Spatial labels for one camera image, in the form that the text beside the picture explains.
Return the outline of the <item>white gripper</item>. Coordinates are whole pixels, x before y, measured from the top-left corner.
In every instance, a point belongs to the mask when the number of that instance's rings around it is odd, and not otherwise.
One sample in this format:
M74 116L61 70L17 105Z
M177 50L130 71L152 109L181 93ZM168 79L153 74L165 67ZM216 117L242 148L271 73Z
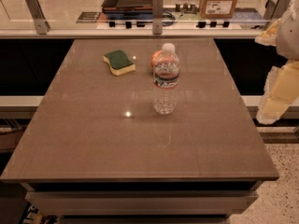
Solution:
M299 0L291 0L281 19L255 37L255 42L277 47L289 59L282 67L273 66L264 84L256 119L264 125L279 120L299 97Z

